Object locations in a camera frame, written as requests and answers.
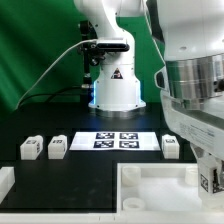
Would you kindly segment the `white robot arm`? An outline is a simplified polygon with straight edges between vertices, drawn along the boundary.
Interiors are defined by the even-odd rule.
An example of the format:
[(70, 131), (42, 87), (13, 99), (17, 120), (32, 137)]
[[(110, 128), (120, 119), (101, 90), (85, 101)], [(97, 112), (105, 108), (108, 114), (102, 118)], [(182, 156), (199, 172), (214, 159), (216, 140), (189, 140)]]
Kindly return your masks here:
[(145, 16), (165, 47), (155, 82), (169, 129), (224, 161), (224, 0), (73, 1), (97, 34), (100, 75), (90, 107), (113, 113), (145, 106), (134, 73), (135, 40), (116, 22)]

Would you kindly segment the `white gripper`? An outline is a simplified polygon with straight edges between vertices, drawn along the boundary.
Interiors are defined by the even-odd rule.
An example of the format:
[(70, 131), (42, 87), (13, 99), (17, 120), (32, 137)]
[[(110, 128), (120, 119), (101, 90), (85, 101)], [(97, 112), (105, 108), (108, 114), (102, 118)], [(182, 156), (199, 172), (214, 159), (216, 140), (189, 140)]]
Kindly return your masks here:
[(169, 129), (192, 143), (190, 147), (198, 163), (204, 156), (203, 150), (224, 157), (224, 96), (206, 100), (201, 110), (184, 109), (165, 91), (160, 96)]

